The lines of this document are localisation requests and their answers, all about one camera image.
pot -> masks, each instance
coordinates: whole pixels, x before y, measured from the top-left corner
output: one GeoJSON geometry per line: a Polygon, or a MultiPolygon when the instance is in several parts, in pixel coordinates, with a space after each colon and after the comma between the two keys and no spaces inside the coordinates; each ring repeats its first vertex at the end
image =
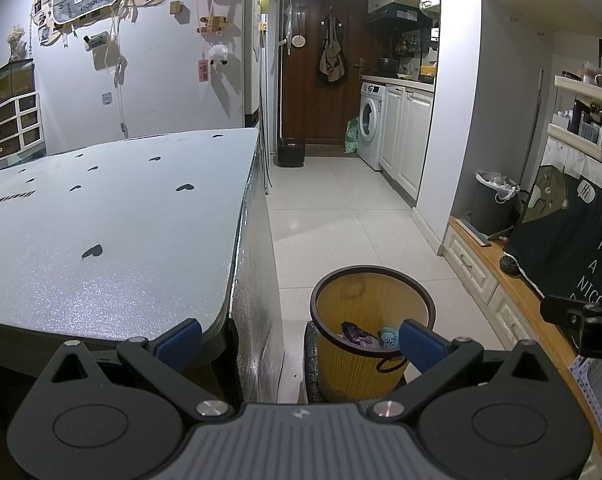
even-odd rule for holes
{"type": "Polygon", "coordinates": [[[379,72],[396,74],[399,72],[399,62],[396,59],[380,57],[378,62],[379,72]]]}

green plastic bag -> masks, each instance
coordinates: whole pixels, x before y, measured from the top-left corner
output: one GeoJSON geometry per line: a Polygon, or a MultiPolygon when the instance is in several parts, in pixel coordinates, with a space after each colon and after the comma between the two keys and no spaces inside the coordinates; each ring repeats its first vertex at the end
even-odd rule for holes
{"type": "Polygon", "coordinates": [[[354,118],[348,123],[345,132],[345,152],[354,153],[357,150],[357,139],[359,138],[359,118],[354,118]]]}

washing machine door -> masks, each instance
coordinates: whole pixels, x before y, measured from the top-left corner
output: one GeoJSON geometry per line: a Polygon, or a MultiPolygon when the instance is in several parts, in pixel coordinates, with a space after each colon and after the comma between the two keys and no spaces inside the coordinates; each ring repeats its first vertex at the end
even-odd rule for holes
{"type": "Polygon", "coordinates": [[[377,104],[372,99],[364,98],[359,113],[359,130],[363,141],[370,142],[374,139],[378,126],[379,112],[377,111],[377,104]]]}

yellow trash can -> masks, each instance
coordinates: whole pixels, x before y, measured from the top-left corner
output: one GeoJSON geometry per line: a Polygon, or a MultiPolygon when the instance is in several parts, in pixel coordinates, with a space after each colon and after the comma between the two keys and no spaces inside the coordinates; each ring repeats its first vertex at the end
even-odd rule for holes
{"type": "Polygon", "coordinates": [[[326,276],[313,290],[310,314],[319,331],[318,385],[330,402],[385,397],[408,365],[398,349],[363,348],[341,338],[342,322],[376,335],[383,325],[398,329],[409,318],[432,329],[436,316],[425,288],[377,266],[346,267],[326,276]]]}

black heart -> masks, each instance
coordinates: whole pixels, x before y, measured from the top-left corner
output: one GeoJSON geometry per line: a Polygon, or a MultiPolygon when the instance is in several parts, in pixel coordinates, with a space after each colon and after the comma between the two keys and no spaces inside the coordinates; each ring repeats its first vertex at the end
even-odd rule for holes
{"type": "Polygon", "coordinates": [[[87,258],[88,256],[101,256],[104,253],[104,249],[101,245],[97,244],[94,247],[88,249],[84,254],[82,254],[82,258],[87,258]]]}

